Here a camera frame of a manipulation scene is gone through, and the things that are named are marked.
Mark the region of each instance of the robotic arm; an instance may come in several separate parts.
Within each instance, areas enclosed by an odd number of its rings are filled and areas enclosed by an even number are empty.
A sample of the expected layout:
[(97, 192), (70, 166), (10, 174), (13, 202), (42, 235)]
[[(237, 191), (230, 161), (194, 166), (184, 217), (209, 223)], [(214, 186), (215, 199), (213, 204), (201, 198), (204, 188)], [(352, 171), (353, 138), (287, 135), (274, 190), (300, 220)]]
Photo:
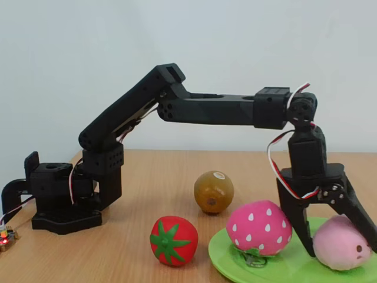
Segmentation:
[[(306, 220), (311, 203), (327, 203), (339, 214), (346, 214), (377, 252), (376, 226), (357, 200), (339, 163), (327, 164), (325, 137), (312, 127), (317, 99), (299, 93), (288, 101), (289, 88), (265, 87), (255, 96), (197, 94), (188, 92), (185, 76), (175, 64), (158, 65), (138, 84), (100, 114), (79, 136), (82, 163), (39, 163), (37, 152), (25, 159), (26, 179), (14, 180), (2, 192), (3, 211), (9, 221), (21, 208), (20, 195), (36, 199), (33, 229), (66, 234), (102, 224), (101, 210), (121, 196), (123, 145), (118, 137), (131, 131), (158, 104), (161, 119), (168, 122), (250, 125), (281, 130), (287, 122), (295, 127), (289, 140), (291, 168), (281, 175), (297, 198), (277, 180), (280, 206), (291, 221), (302, 244), (311, 256), (313, 243)], [(70, 201), (69, 183), (74, 204)], [(99, 192), (94, 188), (99, 184)], [(311, 198), (302, 196), (318, 187)]]

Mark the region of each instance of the toy tomato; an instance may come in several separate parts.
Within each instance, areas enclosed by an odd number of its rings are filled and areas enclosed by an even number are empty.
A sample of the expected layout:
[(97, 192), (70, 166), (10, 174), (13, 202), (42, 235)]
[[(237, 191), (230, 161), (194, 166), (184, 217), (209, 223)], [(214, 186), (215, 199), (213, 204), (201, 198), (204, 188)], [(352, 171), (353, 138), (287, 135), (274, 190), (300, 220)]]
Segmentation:
[(184, 218), (164, 216), (154, 224), (150, 242), (154, 256), (161, 263), (182, 266), (194, 257), (198, 246), (198, 232)]

